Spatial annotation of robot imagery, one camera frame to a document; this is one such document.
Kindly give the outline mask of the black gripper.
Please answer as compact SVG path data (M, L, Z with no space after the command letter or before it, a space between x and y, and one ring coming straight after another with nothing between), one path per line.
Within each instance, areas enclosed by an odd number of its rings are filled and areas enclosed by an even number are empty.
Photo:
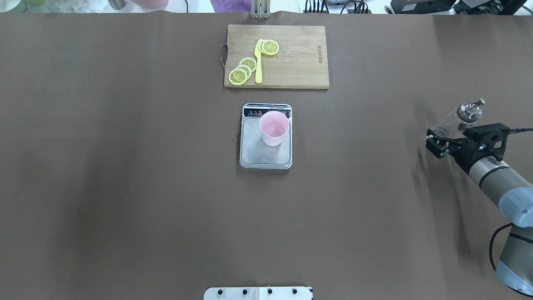
M503 161L510 127L503 123L468 128L464 138L447 140L443 128L430 128L426 132L425 148L436 158L451 155L458 166L469 173L472 166L487 157Z

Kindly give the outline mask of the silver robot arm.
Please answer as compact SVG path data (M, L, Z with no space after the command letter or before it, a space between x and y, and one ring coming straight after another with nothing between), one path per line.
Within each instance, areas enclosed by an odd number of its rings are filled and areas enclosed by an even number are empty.
M533 294L533 188L504 162L508 136L529 131L503 123L468 128L461 138L442 129L428 129L426 149L438 159L450 155L455 163L495 203L509 220L489 242L489 262L501 283L528 298Z

